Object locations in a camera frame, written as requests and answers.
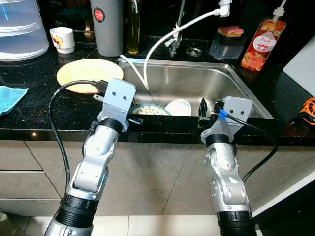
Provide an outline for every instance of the white mug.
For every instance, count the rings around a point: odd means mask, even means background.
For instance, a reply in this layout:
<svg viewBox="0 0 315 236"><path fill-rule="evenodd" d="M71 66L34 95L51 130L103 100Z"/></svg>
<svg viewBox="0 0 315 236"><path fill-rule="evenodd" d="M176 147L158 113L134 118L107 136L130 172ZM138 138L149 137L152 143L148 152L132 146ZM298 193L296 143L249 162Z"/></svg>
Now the white mug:
<svg viewBox="0 0 315 236"><path fill-rule="evenodd" d="M53 44L59 53L74 52L73 30L68 27L56 27L49 30Z"/></svg>

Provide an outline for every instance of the stainless steel sink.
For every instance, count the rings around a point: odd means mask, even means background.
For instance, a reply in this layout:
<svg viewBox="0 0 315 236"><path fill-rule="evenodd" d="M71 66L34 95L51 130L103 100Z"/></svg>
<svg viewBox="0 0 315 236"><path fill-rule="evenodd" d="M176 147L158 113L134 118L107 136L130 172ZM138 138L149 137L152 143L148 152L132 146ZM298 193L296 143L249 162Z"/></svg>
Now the stainless steel sink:
<svg viewBox="0 0 315 236"><path fill-rule="evenodd" d="M143 59L132 59L137 69L143 72ZM146 91L130 65L120 62L124 71L124 80L137 87L135 102L154 103L165 107L175 99L185 99L191 104L192 116L198 116L202 98L209 106L213 101L227 96L248 98L253 101L250 118L272 119L254 94L241 78L227 64L150 60L148 64L148 83Z"/></svg>

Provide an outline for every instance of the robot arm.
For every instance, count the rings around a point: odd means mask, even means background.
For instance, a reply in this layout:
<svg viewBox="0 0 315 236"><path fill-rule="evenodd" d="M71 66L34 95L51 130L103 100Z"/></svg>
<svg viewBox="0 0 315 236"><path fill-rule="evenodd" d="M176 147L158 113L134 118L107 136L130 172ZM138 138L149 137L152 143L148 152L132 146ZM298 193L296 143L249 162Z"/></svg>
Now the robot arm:
<svg viewBox="0 0 315 236"><path fill-rule="evenodd" d="M243 121L247 120L251 108L252 102L247 99L227 97L224 100L223 110ZM243 126L226 118L223 110L218 111L215 123L201 133L201 140L207 145L205 168L218 225L224 236L255 236L249 200L230 144Z"/></svg>
<svg viewBox="0 0 315 236"><path fill-rule="evenodd" d="M91 235L92 221L108 177L108 164L119 134L128 129L127 115L135 92L135 86L126 81L109 82L97 126L85 141L83 159L45 236Z"/></svg>

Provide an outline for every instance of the yellow plate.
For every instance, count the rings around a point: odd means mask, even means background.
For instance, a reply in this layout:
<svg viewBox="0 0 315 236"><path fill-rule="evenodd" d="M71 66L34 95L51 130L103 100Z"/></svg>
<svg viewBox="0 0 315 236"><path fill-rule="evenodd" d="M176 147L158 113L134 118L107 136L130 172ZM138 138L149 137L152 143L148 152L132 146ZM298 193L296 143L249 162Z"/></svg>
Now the yellow plate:
<svg viewBox="0 0 315 236"><path fill-rule="evenodd" d="M76 80L90 80L109 82L112 78L122 80L123 70L115 63L101 59L76 60L64 65L57 72L57 81L62 86ZM97 89L92 85L79 84L66 88L78 93L97 93Z"/></svg>

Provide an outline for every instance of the patterned bowl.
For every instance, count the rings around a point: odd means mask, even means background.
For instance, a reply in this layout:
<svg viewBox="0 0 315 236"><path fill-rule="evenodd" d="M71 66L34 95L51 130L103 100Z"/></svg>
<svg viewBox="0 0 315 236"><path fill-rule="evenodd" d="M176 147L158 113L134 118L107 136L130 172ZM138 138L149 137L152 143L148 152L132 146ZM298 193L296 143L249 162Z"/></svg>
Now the patterned bowl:
<svg viewBox="0 0 315 236"><path fill-rule="evenodd" d="M171 114L156 104L142 103L132 107L129 110L130 114L141 114L141 115L164 115L170 116Z"/></svg>

